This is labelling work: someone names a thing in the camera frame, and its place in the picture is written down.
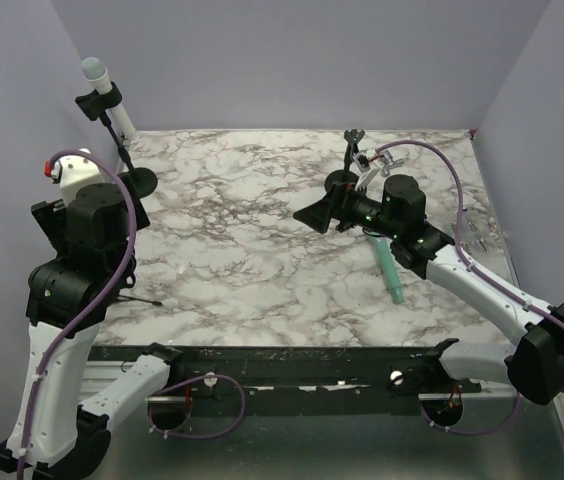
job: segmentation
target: white microphone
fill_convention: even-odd
[[[109,73],[104,64],[95,57],[89,57],[82,61],[82,71],[84,76],[89,81],[93,88],[100,94],[105,95],[113,90],[111,80],[109,80]],[[128,113],[120,103],[118,106],[109,110],[116,123],[122,130],[125,140],[135,140],[138,132],[135,130]]]

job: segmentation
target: purple wall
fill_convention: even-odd
[[[142,129],[471,128],[548,0],[52,0]]]
[[[51,4],[0,0],[0,442],[13,428],[28,358],[27,279],[53,258],[30,214],[34,203],[59,197],[44,161],[83,146],[115,160],[106,131],[73,103],[89,90]]]
[[[480,164],[521,285],[564,300],[564,0],[553,0],[480,126]]]

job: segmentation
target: purple cable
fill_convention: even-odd
[[[423,406],[420,406],[420,412],[422,413],[422,416],[427,421],[429,426],[436,428],[436,429],[438,429],[438,430],[440,430],[444,433],[451,433],[453,435],[460,435],[460,436],[463,436],[463,437],[479,437],[479,436],[482,436],[482,435],[490,435],[492,433],[499,432],[500,430],[504,430],[506,427],[508,427],[509,425],[511,425],[515,421],[521,407],[522,407],[522,395],[520,395],[518,393],[515,397],[515,404],[513,405],[513,410],[511,410],[511,413],[509,413],[509,416],[506,417],[502,421],[502,423],[499,423],[495,427],[491,427],[487,430],[478,430],[476,432],[465,432],[465,431],[462,431],[462,430],[454,430],[454,429],[449,428],[449,427],[443,427],[442,425],[438,425],[433,420],[431,420],[431,417],[429,417],[429,415],[426,413],[426,410],[424,410]]]
[[[40,383],[44,381],[44,372],[46,367],[48,366],[51,357],[57,350],[62,340],[66,338],[66,336],[78,326],[78,324],[84,320],[95,308],[102,303],[102,301],[107,297],[109,292],[119,283],[120,279],[124,275],[124,271],[131,260],[131,256],[133,255],[133,249],[135,247],[135,236],[137,233],[137,222],[135,218],[135,207],[133,205],[133,199],[131,198],[131,194],[127,190],[124,182],[118,177],[111,169],[109,169],[104,163],[98,159],[95,155],[91,153],[83,152],[82,150],[77,149],[67,149],[61,150],[55,155],[53,155],[49,159],[49,163],[51,164],[51,168],[55,162],[57,162],[60,158],[66,156],[76,156],[86,158],[87,160],[92,161],[95,163],[104,173],[106,173],[113,182],[117,185],[122,193],[122,197],[124,198],[124,203],[126,204],[128,219],[129,219],[129,239],[126,246],[126,250],[124,251],[124,256],[122,260],[120,260],[120,265],[118,268],[113,272],[113,275],[106,283],[106,285],[100,290],[100,292],[95,296],[91,303],[89,303],[84,309],[77,314],[77,316],[71,320],[66,327],[58,334],[58,336],[51,342],[49,348],[44,352],[42,358],[40,359],[40,363],[38,364],[37,368],[35,369],[35,373],[37,375],[41,375],[40,380],[34,381],[31,385],[31,392],[29,394],[29,400],[26,405],[26,412],[24,414],[24,422],[22,426],[22,443],[20,444],[20,448],[28,449],[29,440],[31,438],[31,428],[33,426],[33,419],[35,416],[35,406],[38,398],[38,394],[40,392]],[[20,455],[18,458],[18,467],[17,467],[17,480],[24,480],[24,470],[26,467],[26,454]]]
[[[440,157],[442,159],[442,161],[446,164],[446,166],[449,168],[449,171],[451,172],[451,176],[453,177],[453,180],[455,181],[456,189],[458,191],[458,213],[457,213],[457,219],[456,219],[456,222],[455,222],[455,232],[454,232],[455,250],[458,253],[458,256],[460,257],[462,262],[465,265],[469,266],[471,264],[471,262],[466,257],[466,255],[464,255],[464,251],[461,248],[461,242],[460,242],[462,215],[463,215],[463,209],[464,209],[464,195],[462,193],[462,184],[460,182],[460,177],[458,176],[458,172],[455,170],[455,167],[453,167],[453,164],[446,157],[446,155],[444,155],[444,153],[442,153],[439,149],[437,149],[433,145],[429,145],[428,143],[420,142],[418,140],[398,140],[398,141],[395,141],[395,142],[387,143],[386,145],[382,145],[381,147],[377,148],[375,151],[376,151],[376,153],[379,154],[379,153],[383,152],[384,150],[387,150],[387,149],[393,148],[393,147],[397,147],[399,145],[415,145],[415,146],[418,146],[418,147],[426,148],[426,149],[432,151],[433,153],[435,153],[438,157]],[[514,292],[512,292],[508,288],[500,285],[495,280],[491,279],[488,275],[486,275],[479,268],[474,266],[471,269],[471,271],[474,272],[479,278],[484,280],[486,283],[491,285],[493,288],[495,288],[497,291],[499,291],[500,293],[509,297],[514,302],[516,302],[516,303],[518,303],[522,306],[526,306],[526,302],[524,301],[523,298],[516,295]],[[540,315],[540,316],[546,318],[547,320],[553,322],[555,325],[557,325],[560,329],[562,329],[564,331],[564,323],[562,323],[560,320],[558,320],[555,316],[551,315],[549,312],[545,312],[544,310],[542,310],[539,307],[536,307],[535,305],[530,305],[529,310],[531,310],[533,313]]]
[[[208,433],[208,434],[203,434],[203,435],[190,435],[190,434],[187,434],[187,433],[172,432],[170,430],[160,430],[159,428],[157,428],[155,426],[155,422],[153,421],[151,411],[149,410],[148,411],[148,417],[149,417],[149,421],[151,422],[151,431],[155,430],[157,432],[162,433],[163,435],[168,435],[169,437],[185,438],[187,440],[211,440],[211,439],[214,439],[214,438],[219,438],[219,437],[226,435],[227,433],[230,433],[233,430],[235,430],[238,427],[238,425],[240,425],[240,423],[242,423],[242,420],[244,419],[244,412],[246,410],[246,395],[244,394],[244,389],[242,388],[242,386],[234,378],[228,377],[226,375],[220,375],[220,374],[202,375],[202,376],[199,376],[199,377],[190,378],[188,380],[185,380],[184,382],[177,383],[177,384],[175,384],[171,387],[163,388],[162,390],[155,392],[153,395],[162,395],[162,394],[165,394],[165,393],[169,393],[169,392],[172,392],[172,391],[177,390],[179,388],[186,387],[187,385],[191,385],[192,383],[202,382],[202,381],[207,380],[209,378],[217,378],[219,380],[226,380],[228,382],[231,382],[233,385],[235,385],[235,388],[238,389],[238,392],[240,392],[240,401],[241,401],[240,412],[238,413],[237,418],[235,419],[235,421],[231,425],[226,427],[224,430],[220,430],[219,432]]]

